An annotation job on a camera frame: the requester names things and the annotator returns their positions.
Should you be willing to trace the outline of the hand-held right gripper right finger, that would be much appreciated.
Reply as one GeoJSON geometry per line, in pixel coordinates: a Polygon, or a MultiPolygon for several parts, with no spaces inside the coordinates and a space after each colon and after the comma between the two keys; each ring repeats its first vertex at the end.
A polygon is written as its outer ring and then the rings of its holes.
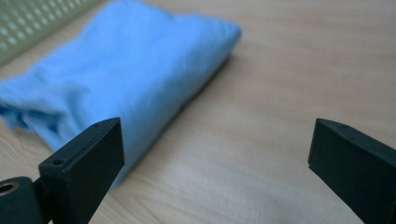
{"type": "Polygon", "coordinates": [[[396,149],[345,124],[317,119],[308,167],[364,224],[396,224],[396,149]]]}

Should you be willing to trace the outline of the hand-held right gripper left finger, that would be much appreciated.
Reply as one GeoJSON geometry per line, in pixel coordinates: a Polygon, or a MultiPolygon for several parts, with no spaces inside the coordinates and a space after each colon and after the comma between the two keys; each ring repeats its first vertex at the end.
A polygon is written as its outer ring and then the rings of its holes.
{"type": "Polygon", "coordinates": [[[123,165],[119,118],[93,124],[41,162],[53,224],[88,224],[123,165]]]}

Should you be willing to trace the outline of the blue cloth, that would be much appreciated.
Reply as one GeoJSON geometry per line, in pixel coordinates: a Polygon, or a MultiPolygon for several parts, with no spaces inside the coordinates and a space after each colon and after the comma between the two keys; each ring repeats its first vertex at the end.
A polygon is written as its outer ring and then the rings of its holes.
{"type": "Polygon", "coordinates": [[[120,118],[119,185],[241,35],[233,21],[114,1],[78,37],[0,82],[0,118],[10,129],[37,133],[52,150],[100,120],[120,118]]]}

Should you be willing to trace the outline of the cream perforated plastic basket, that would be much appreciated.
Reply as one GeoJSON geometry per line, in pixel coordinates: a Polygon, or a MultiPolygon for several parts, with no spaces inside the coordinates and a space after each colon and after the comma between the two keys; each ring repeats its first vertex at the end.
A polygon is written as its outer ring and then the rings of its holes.
{"type": "Polygon", "coordinates": [[[0,65],[103,0],[0,0],[0,65]]]}

